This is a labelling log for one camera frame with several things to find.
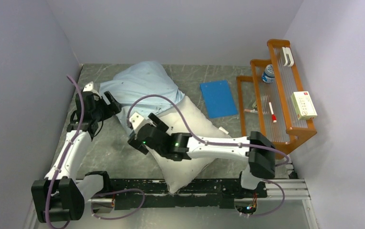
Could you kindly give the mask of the white pillow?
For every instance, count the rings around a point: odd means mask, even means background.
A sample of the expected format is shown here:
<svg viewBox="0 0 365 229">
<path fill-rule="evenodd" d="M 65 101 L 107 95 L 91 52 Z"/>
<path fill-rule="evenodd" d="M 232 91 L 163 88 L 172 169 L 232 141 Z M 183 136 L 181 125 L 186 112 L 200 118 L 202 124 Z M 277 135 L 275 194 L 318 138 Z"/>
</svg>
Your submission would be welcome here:
<svg viewBox="0 0 365 229">
<path fill-rule="evenodd" d="M 229 135 L 216 128 L 187 95 L 177 104 L 177 107 L 196 136 L 203 138 L 230 138 Z M 168 131 L 171 135 L 179 136 L 182 133 L 189 133 L 176 108 L 171 107 L 158 114 L 157 117 L 169 126 Z M 204 148 L 203 146 L 204 144 L 193 136 L 183 138 L 183 144 L 180 144 L 179 147 L 187 148 L 188 151 L 182 154 L 184 159 L 181 161 L 167 159 L 162 157 L 157 151 L 149 149 L 149 152 L 154 156 L 162 171 L 167 189 L 171 194 L 188 185 L 205 167 L 215 160 L 213 157 L 188 159 L 188 154 L 191 151 L 195 151 L 194 156 L 197 156 L 198 151 L 207 151 L 209 156 L 211 147 L 207 146 Z"/>
</svg>

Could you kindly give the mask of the light blue pillowcase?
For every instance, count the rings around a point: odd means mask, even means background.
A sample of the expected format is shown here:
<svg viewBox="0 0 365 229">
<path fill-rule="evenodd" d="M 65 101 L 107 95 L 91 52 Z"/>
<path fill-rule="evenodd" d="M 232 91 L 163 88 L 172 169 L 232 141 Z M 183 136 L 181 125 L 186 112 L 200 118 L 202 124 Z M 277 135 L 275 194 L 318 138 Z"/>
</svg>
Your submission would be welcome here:
<svg viewBox="0 0 365 229">
<path fill-rule="evenodd" d="M 113 98 L 121 104 L 122 110 L 116 114 L 116 117 L 127 135 L 132 133 L 127 125 L 127 113 L 130 106 L 139 98 L 158 94 L 171 100 L 174 104 L 178 104 L 185 97 L 185 94 L 167 75 L 163 66 L 156 61 L 134 64 L 116 74 L 112 80 L 101 83 L 99 93 L 108 103 L 105 92 L 110 92 Z"/>
</svg>

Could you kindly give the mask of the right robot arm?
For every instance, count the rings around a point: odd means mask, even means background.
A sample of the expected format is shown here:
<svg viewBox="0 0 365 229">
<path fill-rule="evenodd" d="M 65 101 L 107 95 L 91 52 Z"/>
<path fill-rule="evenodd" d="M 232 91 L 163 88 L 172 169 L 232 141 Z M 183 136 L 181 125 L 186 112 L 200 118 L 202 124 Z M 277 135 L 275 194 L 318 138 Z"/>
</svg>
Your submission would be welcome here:
<svg viewBox="0 0 365 229">
<path fill-rule="evenodd" d="M 248 166 L 240 174 L 238 193 L 250 197 L 264 179 L 275 178 L 275 146 L 262 133 L 252 131 L 239 138 L 195 138 L 191 133 L 167 133 L 169 127 L 156 115 L 145 119 L 135 112 L 129 118 L 133 136 L 129 143 L 142 153 L 153 149 L 161 157 L 173 161 L 198 158 L 220 158 L 245 161 Z"/>
</svg>

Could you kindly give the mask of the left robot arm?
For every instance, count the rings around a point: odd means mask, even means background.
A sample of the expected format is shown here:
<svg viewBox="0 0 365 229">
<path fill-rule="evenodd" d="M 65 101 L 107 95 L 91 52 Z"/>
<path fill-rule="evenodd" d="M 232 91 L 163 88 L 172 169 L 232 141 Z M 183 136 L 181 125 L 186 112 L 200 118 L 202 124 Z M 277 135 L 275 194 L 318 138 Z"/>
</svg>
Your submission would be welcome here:
<svg viewBox="0 0 365 229">
<path fill-rule="evenodd" d="M 65 144 L 53 167 L 42 180 L 34 181 L 31 193 L 39 222 L 79 220 L 87 200 L 94 195 L 106 198 L 112 185 L 106 171 L 76 176 L 86 150 L 101 131 L 104 120 L 121 112 L 121 104 L 110 92 L 101 97 L 91 91 L 76 95 L 76 110 L 66 128 Z"/>
</svg>

